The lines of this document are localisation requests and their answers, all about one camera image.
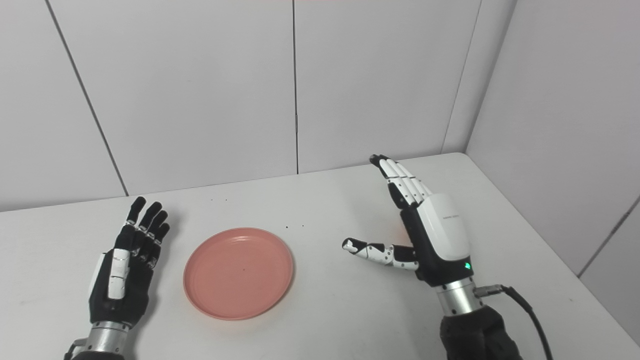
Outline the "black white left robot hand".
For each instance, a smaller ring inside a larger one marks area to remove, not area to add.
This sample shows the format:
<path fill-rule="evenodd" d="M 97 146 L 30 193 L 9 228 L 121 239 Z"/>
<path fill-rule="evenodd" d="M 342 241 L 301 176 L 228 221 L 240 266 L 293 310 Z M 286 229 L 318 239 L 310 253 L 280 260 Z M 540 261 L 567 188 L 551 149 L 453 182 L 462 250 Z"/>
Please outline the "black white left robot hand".
<path fill-rule="evenodd" d="M 139 196 L 132 203 L 114 246 L 102 254 L 88 298 L 89 321 L 114 322 L 134 328 L 146 314 L 154 269 L 170 230 L 160 202 L 146 206 Z"/>

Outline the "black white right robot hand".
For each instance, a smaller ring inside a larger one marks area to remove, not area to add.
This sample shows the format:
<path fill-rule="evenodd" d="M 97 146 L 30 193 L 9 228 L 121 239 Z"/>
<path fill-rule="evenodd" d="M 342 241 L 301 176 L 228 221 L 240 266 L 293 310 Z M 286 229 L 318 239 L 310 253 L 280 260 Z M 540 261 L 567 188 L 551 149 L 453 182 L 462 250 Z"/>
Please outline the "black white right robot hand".
<path fill-rule="evenodd" d="M 453 199 L 431 191 L 390 157 L 373 154 L 369 161 L 386 180 L 411 244 L 367 243 L 348 237 L 343 240 L 342 249 L 376 264 L 413 271 L 430 287 L 473 276 L 471 244 Z"/>

